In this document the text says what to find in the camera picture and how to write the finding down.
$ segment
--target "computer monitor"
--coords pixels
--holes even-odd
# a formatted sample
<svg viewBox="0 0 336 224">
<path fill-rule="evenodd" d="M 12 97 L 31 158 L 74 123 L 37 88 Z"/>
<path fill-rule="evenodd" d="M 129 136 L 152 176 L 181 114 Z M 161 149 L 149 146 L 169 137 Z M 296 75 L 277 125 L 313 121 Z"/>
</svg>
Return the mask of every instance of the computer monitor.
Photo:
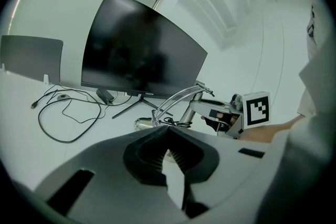
<svg viewBox="0 0 336 224">
<path fill-rule="evenodd" d="M 135 0 L 103 0 L 87 39 L 81 85 L 167 98 L 193 86 L 207 52 Z"/>
</svg>

